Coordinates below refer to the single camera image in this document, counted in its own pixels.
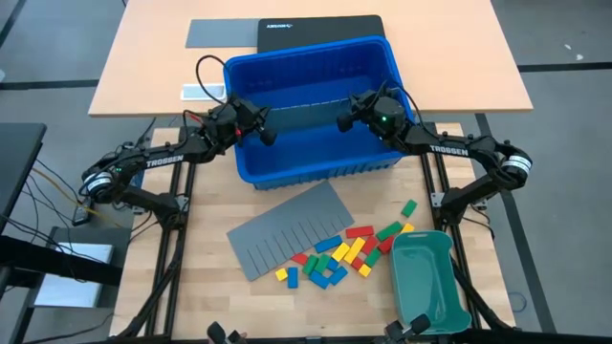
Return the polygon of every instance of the black laptop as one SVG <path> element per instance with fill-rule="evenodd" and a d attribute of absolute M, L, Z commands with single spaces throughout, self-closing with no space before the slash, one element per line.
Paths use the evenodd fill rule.
<path fill-rule="evenodd" d="M 261 19 L 257 27 L 257 52 L 265 53 L 368 35 L 384 37 L 383 20 L 378 15 Z"/>

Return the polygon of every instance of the teal plastic bin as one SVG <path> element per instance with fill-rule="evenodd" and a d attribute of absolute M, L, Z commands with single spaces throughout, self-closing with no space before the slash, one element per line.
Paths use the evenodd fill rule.
<path fill-rule="evenodd" d="M 431 327 L 424 334 L 459 333 L 471 322 L 459 303 L 451 247 L 447 234 L 434 230 L 400 234 L 393 241 L 391 275 L 398 314 L 405 324 L 427 314 Z"/>

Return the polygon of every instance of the blue plastic bin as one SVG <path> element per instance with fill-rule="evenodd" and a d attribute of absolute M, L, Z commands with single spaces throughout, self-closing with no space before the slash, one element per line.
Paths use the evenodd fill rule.
<path fill-rule="evenodd" d="M 336 125 L 350 95 L 378 90 L 390 78 L 402 82 L 391 47 L 379 36 L 230 59 L 228 94 L 271 106 L 267 127 L 278 131 L 273 146 L 257 135 L 236 146 L 240 177 L 269 189 L 392 166 L 402 155 L 365 125 L 355 123 L 347 133 Z M 413 120 L 405 95 L 398 100 Z"/>

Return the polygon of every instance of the wooden table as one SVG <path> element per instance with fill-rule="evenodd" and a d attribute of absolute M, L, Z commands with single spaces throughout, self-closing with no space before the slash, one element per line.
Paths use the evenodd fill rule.
<path fill-rule="evenodd" d="M 461 127 L 456 123 L 438 124 L 438 130 L 461 135 Z M 157 129 L 152 143 L 176 141 L 177 135 L 177 129 Z M 470 160 L 445 157 L 445 163 L 451 186 L 463 186 L 474 180 Z M 147 170 L 143 188 L 156 193 L 167 191 L 171 174 L 172 166 Z M 418 157 L 404 158 L 391 169 L 330 182 L 353 215 L 356 226 L 373 225 L 379 230 L 396 220 L 405 222 L 400 211 L 408 199 L 413 199 L 419 205 L 409 221 L 417 229 L 433 228 Z M 173 338 L 206 337 L 208 324 L 215 320 L 227 330 L 247 332 L 249 337 L 302 337 L 378 335 L 383 333 L 386 323 L 397 319 L 388 256 L 377 263 L 366 279 L 347 267 L 349 275 L 328 290 L 315 286 L 302 273 L 297 290 L 287 289 L 286 283 L 276 281 L 271 272 L 253 282 L 245 278 L 227 232 L 314 185 L 256 191 L 240 180 L 233 149 L 225 157 L 198 166 Z M 483 221 L 471 210 L 466 216 Z M 135 224 L 141 221 L 143 217 L 136 219 Z M 513 324 L 490 233 L 467 221 L 461 224 L 461 232 L 472 283 L 499 317 Z M 161 229 L 154 226 L 130 245 L 111 334 L 126 327 L 148 296 L 160 237 Z M 164 297 L 161 302 L 161 314 L 166 300 Z M 162 327 L 163 321 L 158 320 L 159 332 Z"/>
<path fill-rule="evenodd" d="M 529 111 L 532 103 L 488 0 L 130 0 L 89 109 L 92 117 L 174 116 L 211 101 L 181 101 L 204 54 L 227 60 L 248 48 L 185 48 L 191 19 L 378 14 L 405 88 L 423 111 Z M 222 68 L 203 63 L 205 83 Z"/>

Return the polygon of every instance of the black cable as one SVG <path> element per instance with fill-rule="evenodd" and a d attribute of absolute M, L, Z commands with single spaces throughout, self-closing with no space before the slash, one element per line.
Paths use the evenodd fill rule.
<path fill-rule="evenodd" d="M 149 220 L 151 220 L 151 216 L 153 216 L 153 211 L 149 211 L 149 216 L 146 217 L 146 219 L 144 221 L 142 221 L 142 223 L 138 226 L 135 226 L 132 229 L 132 232 L 135 232 L 136 230 L 140 229 L 142 226 L 144 226 L 144 224 L 146 224 L 147 222 L 149 222 Z"/>
<path fill-rule="evenodd" d="M 28 182 L 26 182 L 26 187 L 28 188 L 28 190 L 30 191 L 30 194 L 32 195 L 32 189 L 30 188 L 30 184 Z M 36 205 L 36 201 L 34 200 L 34 197 L 32 196 L 32 202 L 34 205 L 34 214 L 36 215 L 36 232 L 38 232 L 38 223 L 39 223 L 39 216 L 38 216 L 38 206 Z M 30 244 L 33 245 L 34 239 L 36 239 L 36 236 L 33 235 L 31 240 L 30 240 Z M 28 255 L 29 252 L 25 252 L 23 253 L 20 257 L 15 258 L 14 260 L 6 263 L 7 266 L 12 266 L 15 262 L 20 261 L 21 259 L 23 259 L 26 255 Z"/>
<path fill-rule="evenodd" d="M 47 200 L 47 202 L 49 202 L 49 205 L 51 206 L 52 211 L 55 213 L 55 215 L 57 215 L 57 217 L 59 218 L 59 221 L 62 222 L 62 224 L 64 224 L 67 228 L 70 227 L 68 226 L 68 224 L 64 221 L 64 219 L 59 215 L 59 211 L 57 210 L 57 208 L 55 207 L 55 204 L 53 201 L 51 201 L 51 199 L 49 199 L 49 197 L 47 197 L 47 195 L 42 192 L 42 190 L 40 189 L 40 186 L 38 185 L 38 183 L 36 182 L 36 178 L 32 175 L 28 176 L 30 179 L 32 179 L 32 182 L 34 183 L 34 187 L 36 187 L 36 190 L 38 190 L 38 193 L 40 193 L 40 195 Z"/>
<path fill-rule="evenodd" d="M 483 223 L 478 222 L 478 221 L 476 221 L 476 220 L 469 219 L 469 218 L 467 218 L 467 217 L 465 217 L 465 216 L 464 216 L 464 218 L 463 218 L 463 219 L 464 219 L 464 220 L 466 220 L 466 221 L 469 221 L 469 222 L 471 222 L 471 223 L 473 223 L 473 224 L 481 225 L 481 226 L 483 226 L 483 227 L 487 228 L 487 229 L 489 230 L 489 232 L 491 233 L 491 237 L 492 237 L 492 238 L 495 240 L 495 233 L 493 233 L 493 228 L 491 228 L 491 226 L 489 226 L 489 225 L 487 225 L 487 224 L 483 224 Z"/>
<path fill-rule="evenodd" d="M 30 191 L 30 196 L 32 197 L 32 203 L 34 205 L 34 214 L 36 215 L 36 231 L 38 231 L 38 220 L 39 220 L 38 205 L 36 205 L 36 200 L 34 199 L 34 195 L 32 193 L 32 189 L 30 188 L 30 184 L 28 182 L 26 182 L 26 187 L 28 188 L 28 191 Z"/>
<path fill-rule="evenodd" d="M 106 315 L 106 317 L 104 318 L 104 320 L 101 323 L 99 323 L 98 325 L 96 325 L 94 327 L 91 327 L 89 329 L 77 331 L 75 333 L 61 334 L 61 335 L 55 335 L 55 336 L 51 336 L 51 337 L 47 337 L 47 338 L 42 338 L 42 339 L 36 339 L 36 340 L 29 341 L 29 342 L 25 342 L 23 344 L 38 344 L 38 343 L 48 342 L 48 341 L 51 341 L 51 340 L 72 338 L 72 337 L 80 335 L 80 334 L 89 333 L 91 331 L 95 331 L 95 330 L 101 328 L 102 326 L 104 326 L 104 324 L 108 321 L 108 319 L 110 319 L 110 317 L 113 314 L 114 313 L 111 312 L 110 314 Z"/>
<path fill-rule="evenodd" d="M 38 163 L 40 163 L 43 167 L 45 167 L 47 169 L 47 171 L 51 172 L 54 176 L 56 176 L 62 183 L 64 183 L 64 185 L 68 186 L 70 191 L 73 192 L 73 195 L 75 195 L 75 200 L 78 202 L 77 192 L 75 191 L 75 189 L 73 187 L 71 187 L 63 178 L 61 178 L 59 176 L 59 174 L 55 173 L 55 171 L 53 169 L 51 169 L 49 166 L 47 166 L 43 161 L 41 161 L 39 159 L 36 159 L 36 161 Z"/>
<path fill-rule="evenodd" d="M 28 196 L 32 197 L 32 198 L 33 198 L 33 199 L 34 199 L 36 202 L 40 203 L 41 205 L 45 205 L 45 207 L 47 207 L 47 208 L 48 208 L 48 209 L 50 209 L 51 211 L 54 211 L 54 212 L 55 212 L 57 215 L 59 215 L 59 216 L 63 217 L 64 219 L 66 219 L 66 220 L 68 220 L 68 221 L 72 221 L 72 220 L 73 220 L 71 217 L 69 217 L 69 216 L 66 216 L 66 215 L 62 214 L 62 213 L 61 213 L 61 212 L 59 212 L 59 211 L 55 211 L 55 210 L 54 210 L 54 209 L 53 209 L 53 208 L 52 208 L 50 205 L 48 205 L 48 204 L 44 203 L 44 202 L 43 202 L 43 201 L 41 201 L 40 199 L 37 199 L 37 198 L 36 198 L 36 197 L 35 197 L 33 194 L 31 194 L 30 192 L 28 192 L 28 191 L 23 191 L 23 190 L 22 190 L 22 191 L 21 191 L 21 193 L 23 193 L 24 195 L 28 195 Z"/>
<path fill-rule="evenodd" d="M 136 145 L 139 146 L 141 144 L 144 143 L 144 138 L 146 137 L 146 135 L 149 133 L 149 131 L 151 130 L 151 127 L 153 127 L 153 124 L 155 124 L 155 121 L 157 120 L 157 118 L 153 118 L 151 120 L 151 122 L 149 123 L 149 125 L 146 127 L 146 129 L 144 129 L 144 132 L 142 133 L 142 135 L 140 135 L 138 137 L 138 139 L 136 140 Z"/>
<path fill-rule="evenodd" d="M 429 128 L 427 128 L 427 126 L 425 125 L 425 122 L 423 121 L 423 116 L 421 115 L 421 110 L 419 110 L 419 106 L 417 105 L 417 102 L 414 101 L 414 98 L 412 98 L 412 96 L 410 95 L 410 93 L 404 88 L 404 86 L 402 86 L 398 81 L 396 81 L 395 79 L 390 78 L 391 81 L 393 81 L 393 83 L 395 83 L 398 88 L 400 90 L 402 90 L 402 92 L 404 92 L 404 94 L 408 97 L 408 99 L 410 100 L 410 102 L 412 103 L 412 105 L 414 106 L 414 110 L 417 113 L 417 117 L 419 118 L 419 125 L 425 129 L 426 132 L 428 132 L 431 136 L 433 136 L 434 138 L 436 137 L 436 135 L 434 133 L 432 133 Z"/>
<path fill-rule="evenodd" d="M 134 239 L 136 239 L 137 236 L 145 233 L 150 227 L 157 225 L 159 223 L 159 221 L 154 222 L 153 224 L 146 226 L 145 228 L 143 228 L 140 232 L 136 233 L 133 237 L 130 238 L 130 240 L 127 242 L 127 245 L 130 245 L 132 243 L 132 241 Z"/>
<path fill-rule="evenodd" d="M 485 219 L 487 219 L 487 225 L 491 224 L 491 218 L 489 217 L 489 215 L 485 214 L 484 211 L 478 210 L 478 208 L 476 208 L 474 204 L 470 204 L 470 207 L 471 207 L 471 210 L 477 212 L 478 214 L 484 216 Z"/>
<path fill-rule="evenodd" d="M 195 76 L 198 79 L 198 83 L 200 84 L 200 87 L 202 87 L 202 91 L 204 91 L 204 93 L 211 98 L 212 100 L 216 101 L 219 103 L 219 105 L 227 105 L 228 102 L 226 101 L 225 103 L 219 99 L 217 99 L 215 96 L 211 95 L 207 88 L 204 87 L 204 84 L 202 83 L 202 79 L 200 78 L 200 64 L 202 63 L 202 61 L 204 61 L 207 58 L 212 58 L 213 60 L 216 60 L 217 62 L 221 63 L 221 65 L 223 66 L 223 69 L 225 71 L 228 70 L 228 66 L 226 66 L 226 63 L 223 62 L 223 60 L 215 55 L 212 54 L 208 54 L 208 55 L 204 55 L 202 57 L 200 57 L 200 59 L 198 59 L 198 62 L 195 64 Z"/>
<path fill-rule="evenodd" d="M 42 195 L 42 196 L 45 198 L 45 200 L 47 200 L 47 202 L 49 202 L 49 203 L 50 203 L 50 205 L 45 204 L 45 203 L 43 203 L 42 201 L 40 201 L 40 200 L 36 199 L 36 197 L 34 197 L 34 196 L 33 196 L 33 194 L 31 193 L 31 194 L 30 194 L 30 196 L 33 198 L 33 200 L 35 200 L 35 201 L 36 201 L 36 200 L 38 200 L 39 202 L 41 202 L 42 204 L 44 204 L 45 206 L 47 206 L 47 207 L 48 207 L 50 210 L 54 211 L 54 212 L 55 212 L 55 214 L 57 215 L 57 217 L 59 218 L 59 220 L 62 220 L 61 216 L 65 217 L 65 218 L 68 218 L 66 215 L 61 214 L 61 213 L 60 213 L 60 212 L 57 210 L 57 208 L 55 207 L 55 204 L 53 203 L 53 201 L 51 201 L 51 200 L 49 199 L 49 197 L 47 197 L 47 195 L 45 195 L 45 193 L 43 193 L 43 192 L 42 192 L 42 190 L 40 189 L 40 187 L 39 187 L 39 186 L 38 186 L 38 184 L 36 183 L 36 180 L 34 179 L 34 177 L 32 177 L 32 176 L 29 176 L 29 177 L 30 177 L 30 178 L 32 178 L 32 180 L 33 180 L 33 182 L 34 182 L 34 186 L 36 187 L 36 189 L 38 190 L 38 192 L 40 192 L 40 194 L 41 194 L 41 195 Z M 28 183 L 26 183 L 26 186 L 28 187 L 28 189 L 29 189 L 30 191 L 32 191 L 32 190 L 30 189 L 30 186 L 28 185 Z M 64 222 L 63 220 L 62 220 L 62 223 L 64 223 L 64 225 L 66 225 L 66 236 L 68 237 L 68 244 L 69 244 L 69 246 L 70 246 L 70 247 L 65 247 L 65 246 L 62 246 L 62 245 L 58 244 L 58 243 L 57 243 L 55 240 L 51 239 L 51 237 L 50 237 L 49 235 L 41 233 L 41 232 L 38 230 L 38 226 L 37 226 L 38 222 L 36 222 L 36 228 L 31 228 L 31 227 L 29 227 L 29 229 L 30 229 L 30 230 L 34 230 L 36 233 L 38 233 L 38 234 L 40 234 L 40 235 L 44 235 L 44 236 L 46 236 L 47 238 L 51 239 L 51 242 L 50 242 L 49 240 L 46 240 L 45 238 L 41 238 L 42 240 L 44 240 L 45 242 L 47 242 L 47 244 L 52 244 L 52 245 L 55 245 L 55 246 L 59 247 L 59 248 L 60 248 L 60 250 L 62 251 L 62 253 L 65 253 L 65 252 L 64 252 L 64 250 L 63 250 L 62 248 L 66 248 L 66 249 L 69 249 L 69 250 L 70 250 L 70 252 L 71 252 L 73 255 L 80 256 L 80 257 L 83 257 L 83 258 L 87 258 L 87 259 L 90 259 L 90 260 L 93 260 L 93 261 L 96 261 L 96 262 L 99 262 L 99 263 L 102 263 L 102 264 L 107 264 L 106 262 L 102 262 L 102 261 L 101 261 L 101 260 L 99 260 L 98 258 L 92 257 L 92 256 L 87 255 L 87 254 L 84 254 L 84 253 L 79 253 L 79 252 L 76 252 L 76 251 L 73 249 L 73 245 L 72 245 L 72 238 L 71 238 L 71 236 L 70 236 L 70 229 L 71 229 L 71 227 L 70 227 L 70 226 L 68 226 L 68 225 L 66 224 L 66 222 Z"/>
<path fill-rule="evenodd" d="M 57 242 L 56 242 L 56 241 L 55 241 L 55 240 L 54 240 L 52 237 L 50 237 L 49 235 L 47 235 L 47 234 L 43 234 L 43 233 L 41 233 L 41 232 L 39 232 L 39 231 L 36 231 L 34 228 L 32 228 L 32 227 L 30 227 L 30 226 L 27 226 L 27 225 L 24 225 L 24 224 L 22 224 L 22 223 L 20 223 L 20 222 L 18 222 L 18 221 L 15 221 L 14 219 L 11 219 L 10 217 L 8 217 L 8 216 L 6 216 L 6 215 L 4 215 L 4 214 L 0 214 L 0 217 L 2 217 L 2 218 L 3 218 L 3 219 L 4 219 L 4 220 L 7 222 L 7 223 L 9 223 L 9 224 L 11 224 L 12 226 L 14 226 L 14 227 L 15 227 L 17 230 L 22 231 L 22 232 L 24 232 L 24 233 L 26 233 L 26 234 L 32 234 L 32 235 L 34 235 L 35 237 L 37 237 L 37 238 L 40 238 L 40 239 L 44 240 L 44 241 L 45 241 L 47 244 L 55 245 L 56 247 L 58 247 L 58 248 L 59 248 L 59 250 L 60 250 L 62 253 L 66 254 L 66 252 L 64 251 L 64 248 L 66 248 L 66 247 L 63 247 L 62 245 L 58 244 L 58 243 L 57 243 Z M 86 282 L 86 281 L 79 280 L 79 279 L 77 279 L 77 278 L 75 277 L 75 272 L 73 271 L 72 266 L 70 265 L 70 260 L 69 260 L 68 256 L 64 256 L 64 258 L 65 258 L 64 263 L 66 264 L 66 268 L 68 268 L 68 270 L 69 270 L 69 271 L 70 271 L 70 273 L 72 274 L 72 276 L 73 276 L 73 278 L 75 279 L 75 281 L 77 281 L 77 282 L 81 282 L 81 283 Z"/>
<path fill-rule="evenodd" d="M 55 207 L 54 202 L 53 202 L 53 201 L 51 201 L 51 199 L 49 199 L 49 197 L 47 197 L 47 195 L 46 195 L 44 192 L 42 192 L 42 190 L 40 189 L 40 186 L 38 186 L 38 183 L 36 182 L 36 179 L 35 179 L 35 178 L 34 178 L 32 175 L 30 175 L 29 177 L 32 179 L 32 181 L 33 181 L 33 183 L 34 183 L 34 186 L 36 187 L 36 189 L 38 190 L 38 192 L 40 193 L 40 195 L 42 195 L 42 197 L 43 197 L 45 200 L 47 200 L 47 202 L 49 202 L 49 204 L 51 205 L 51 208 L 54 210 L 55 215 L 57 216 L 57 218 L 59 219 L 59 221 L 61 221 L 61 222 L 62 222 L 62 223 L 63 223 L 63 224 L 66 226 L 66 237 L 67 237 L 67 239 L 68 239 L 68 246 L 70 247 L 70 251 L 71 251 L 71 252 L 75 252 L 75 250 L 74 250 L 74 248 L 73 248 L 73 240 L 72 240 L 72 238 L 71 238 L 71 236 L 70 236 L 70 228 L 71 228 L 71 227 L 70 227 L 70 226 L 68 226 L 68 224 L 67 224 L 67 223 L 64 221 L 64 219 L 62 219 L 62 217 L 59 215 L 59 211 L 58 211 L 58 210 L 57 210 L 57 208 Z"/>

